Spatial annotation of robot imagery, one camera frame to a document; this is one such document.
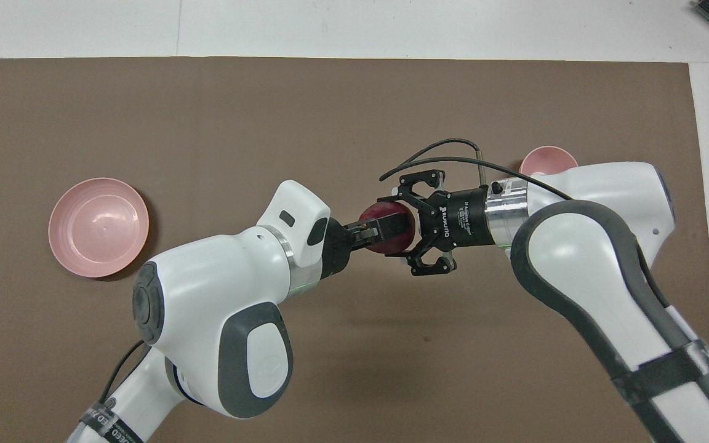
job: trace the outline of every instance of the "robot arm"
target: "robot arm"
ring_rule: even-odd
[[[518,230],[510,260],[527,292],[579,331],[656,441],[709,441],[709,346],[654,294],[617,213],[579,200],[544,207]]]
[[[417,208],[424,236],[405,257],[412,274],[455,269],[455,247],[496,244],[517,280],[582,335],[656,441],[709,441],[709,346],[664,299],[649,274],[675,213],[653,166],[582,166],[422,198],[411,186],[439,170],[402,176],[394,195]],[[422,263],[430,247],[445,255]]]
[[[341,226],[288,180],[256,226],[152,258],[133,287],[133,319],[149,351],[68,442],[146,441],[186,399],[233,418],[272,407],[292,376],[279,303],[343,269],[352,250],[407,230],[406,214],[383,215]]]

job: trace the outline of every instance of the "pink bowl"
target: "pink bowl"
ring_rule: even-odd
[[[522,174],[558,174],[579,166],[573,155],[557,146],[541,146],[533,149],[521,162],[518,172]]]
[[[135,189],[113,178],[93,178],[59,199],[48,222],[48,243],[69,271],[104,277],[136,258],[149,227],[146,205]]]

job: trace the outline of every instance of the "black strap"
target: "black strap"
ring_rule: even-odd
[[[694,340],[667,355],[639,365],[639,369],[613,378],[622,398],[634,405],[673,390],[709,373],[709,346]]]
[[[141,437],[130,429],[119,415],[114,414],[101,403],[92,404],[87,412],[81,415],[79,421],[110,443],[143,443]]]

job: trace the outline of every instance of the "brown cardboard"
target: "brown cardboard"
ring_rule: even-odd
[[[678,227],[656,279],[709,341],[709,248],[687,66],[265,58],[0,60],[0,441],[62,441],[138,335],[130,286],[162,250],[256,222],[292,178],[351,222],[428,143],[492,162],[562,146],[580,164],[658,166]],[[465,146],[444,152],[466,154]],[[476,169],[444,165],[448,188]],[[134,186],[152,231],[129,269],[76,277],[47,222],[91,177]],[[489,174],[491,179],[500,174]],[[255,420],[181,404],[153,441],[646,441],[574,330],[495,247],[412,278],[366,250],[281,306],[295,351]]]

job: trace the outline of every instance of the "black cable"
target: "black cable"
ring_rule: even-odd
[[[431,157],[431,159],[422,159],[422,160],[415,160],[413,162],[404,162],[404,163],[396,166],[395,168],[390,169],[386,173],[382,174],[382,176],[379,177],[379,181],[384,182],[385,179],[387,179],[388,177],[390,177],[391,175],[393,175],[399,171],[402,171],[403,169],[411,168],[413,166],[425,165],[426,163],[436,163],[436,162],[461,162],[461,163],[471,163],[473,165],[479,165],[479,166],[486,166],[487,168],[498,170],[501,173],[509,174],[513,177],[518,177],[520,179],[527,180],[528,183],[532,183],[535,186],[543,188],[543,189],[549,191],[549,193],[557,194],[557,196],[560,196],[565,200],[573,200],[573,197],[569,196],[566,193],[563,193],[562,191],[560,191],[550,185],[546,185],[544,182],[541,182],[540,180],[536,180],[530,176],[526,176],[524,174],[517,173],[515,171],[511,171],[510,169],[507,169],[504,166],[497,165],[496,163],[486,162],[484,160],[467,159],[466,157]]]
[[[431,143],[430,145],[426,146],[425,148],[420,149],[420,151],[418,151],[415,155],[404,160],[402,162],[402,164],[409,163],[409,162],[413,161],[414,159],[416,159],[417,157],[420,157],[421,155],[425,154],[426,152],[431,151],[431,149],[436,148],[437,146],[442,146],[444,144],[448,144],[448,143],[464,143],[465,145],[470,146],[470,148],[475,149],[476,153],[481,151],[481,149],[478,148],[478,146],[475,143],[467,140],[466,138],[445,138],[445,140],[440,140],[436,143]]]
[[[138,342],[136,342],[135,345],[133,345],[133,347],[130,348],[129,351],[127,351],[126,355],[124,355],[124,357],[122,357],[122,359],[118,362],[118,364],[116,364],[116,367],[113,370],[111,378],[109,378],[109,381],[106,384],[106,389],[103,390],[103,393],[100,396],[99,403],[103,404],[106,402],[106,399],[108,398],[109,390],[111,390],[111,385],[113,384],[113,381],[116,378],[116,375],[119,373],[119,370],[122,368],[122,365],[124,365],[124,362],[127,361],[127,358],[129,358],[130,355],[132,355],[132,353],[134,353],[135,350],[138,349],[138,347],[140,347],[143,344],[144,344],[144,340],[139,340]]]
[[[408,163],[416,159],[417,157],[420,157],[421,155],[425,154],[428,151],[431,151],[433,148],[437,148],[437,146],[442,146],[444,144],[448,143],[463,143],[473,150],[475,150],[475,159],[478,160],[483,160],[483,155],[481,154],[481,149],[478,148],[478,146],[472,141],[472,140],[467,140],[466,138],[445,138],[444,140],[440,140],[436,143],[431,143],[430,145],[426,146],[423,149],[420,149],[420,151],[416,152],[413,156],[409,157],[408,159],[404,160],[402,164]],[[481,185],[486,184],[486,170],[483,169],[483,166],[478,166],[478,177],[481,180]]]
[[[642,247],[639,246],[639,243],[636,243],[636,253],[639,255],[639,266],[642,268],[642,274],[644,274],[644,279],[647,280],[647,285],[650,286],[655,297],[661,302],[661,306],[663,306],[664,309],[669,308],[670,303],[667,298],[663,296],[661,288],[659,288],[658,283],[655,282],[655,278],[652,277],[650,266],[647,265],[647,259],[644,258],[644,252],[642,252]]]

